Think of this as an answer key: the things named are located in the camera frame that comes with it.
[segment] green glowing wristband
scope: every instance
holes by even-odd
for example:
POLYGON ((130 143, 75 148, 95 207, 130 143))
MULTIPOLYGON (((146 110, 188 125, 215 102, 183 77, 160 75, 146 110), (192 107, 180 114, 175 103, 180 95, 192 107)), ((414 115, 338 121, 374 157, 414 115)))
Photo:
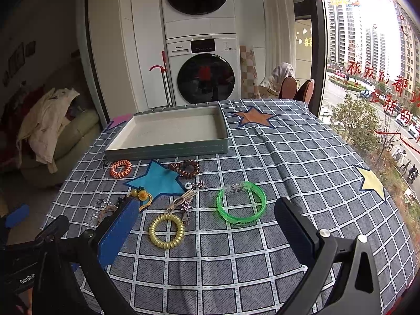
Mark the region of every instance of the green glowing wristband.
POLYGON ((267 197, 265 196, 264 191, 260 187, 258 187, 257 185, 249 181, 243 181, 242 183, 234 183, 233 185, 225 186, 217 194, 217 210, 219 211, 220 215, 222 216, 224 220, 232 224, 243 225, 243 224, 252 223, 262 216, 266 208, 267 208, 267 197), (223 200, 223 195, 225 194, 225 190, 229 192, 233 192, 233 193, 240 192, 240 191, 251 191, 255 193, 261 200, 261 209, 256 214, 248 218, 238 218, 238 217, 231 216, 222 207, 222 200, 223 200))

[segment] orange star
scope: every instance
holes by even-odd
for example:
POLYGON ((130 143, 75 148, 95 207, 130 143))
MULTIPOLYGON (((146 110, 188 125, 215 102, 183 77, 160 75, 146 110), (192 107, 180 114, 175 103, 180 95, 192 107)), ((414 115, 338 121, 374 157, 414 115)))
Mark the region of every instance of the orange star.
POLYGON ((241 118, 238 127, 243 127, 245 124, 248 123, 257 123, 265 127, 274 128, 274 126, 270 123, 269 119, 275 117, 276 115, 265 114, 264 112, 258 110, 256 107, 249 108, 247 112, 231 112, 231 114, 234 114, 241 118))

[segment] checkered tablecloth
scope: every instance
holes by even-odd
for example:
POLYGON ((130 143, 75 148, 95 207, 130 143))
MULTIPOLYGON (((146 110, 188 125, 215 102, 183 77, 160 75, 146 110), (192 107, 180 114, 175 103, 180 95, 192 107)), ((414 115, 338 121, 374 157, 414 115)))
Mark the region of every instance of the checkered tablecloth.
MULTIPOLYGON (((388 193, 386 202, 374 191, 360 192, 362 175, 355 165, 368 168, 340 136, 311 114, 301 102, 238 100, 220 102, 228 124, 227 154, 159 159, 167 164, 198 160, 203 180, 193 204, 182 243, 159 249, 148 237, 153 218, 163 213, 173 197, 160 196, 142 214, 108 273, 130 305, 140 314, 275 314, 303 277, 301 266, 274 219, 274 202, 289 197, 314 225, 333 235, 369 239, 379 274, 384 311, 413 279, 417 264, 409 232, 388 193), (274 128, 247 124, 230 112, 251 106, 277 115, 274 128), (267 195, 267 210, 251 224, 232 225, 219 216, 216 194, 225 184, 249 180, 267 195)), ((67 237, 76 237, 98 209, 97 200, 116 201, 127 193, 123 185, 143 175, 149 160, 133 162, 125 179, 110 177, 103 168, 104 149, 120 127, 104 131, 62 185, 46 223, 64 214, 70 220, 67 237)), ((259 209, 249 197, 230 195, 229 213, 245 217, 259 209)), ((175 227, 161 224, 161 239, 169 240, 175 227)), ((335 282, 335 264, 313 307, 326 301, 335 282)), ((76 272, 91 308, 100 310, 81 269, 76 272)))

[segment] green bracelet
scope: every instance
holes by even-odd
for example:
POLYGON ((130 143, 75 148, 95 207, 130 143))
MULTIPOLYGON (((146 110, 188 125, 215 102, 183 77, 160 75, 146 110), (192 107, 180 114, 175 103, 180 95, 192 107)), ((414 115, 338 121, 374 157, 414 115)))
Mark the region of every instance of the green bracelet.
POLYGON ((239 188, 242 187, 242 189, 246 191, 251 191, 257 194, 257 196, 261 200, 261 209, 256 214, 248 218, 238 218, 238 217, 229 215, 229 213, 226 212, 222 207, 223 195, 225 194, 225 189, 222 188, 217 194, 217 210, 219 211, 220 215, 222 216, 224 220, 232 224, 243 225, 243 224, 252 223, 253 221, 257 220, 259 217, 261 217, 265 209, 267 208, 267 197, 265 196, 264 191, 252 182, 243 181, 241 184, 234 184, 232 186, 229 186, 229 188, 234 188, 234 189, 236 189, 237 187, 239 188))

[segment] sky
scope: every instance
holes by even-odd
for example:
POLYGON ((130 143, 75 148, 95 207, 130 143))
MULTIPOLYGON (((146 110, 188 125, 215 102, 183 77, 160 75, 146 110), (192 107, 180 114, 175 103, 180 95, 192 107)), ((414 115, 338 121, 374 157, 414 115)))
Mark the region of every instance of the sky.
POLYGON ((395 80, 400 74, 400 30, 392 0, 359 0, 363 27, 377 26, 377 33, 385 34, 386 52, 389 55, 389 75, 395 80))

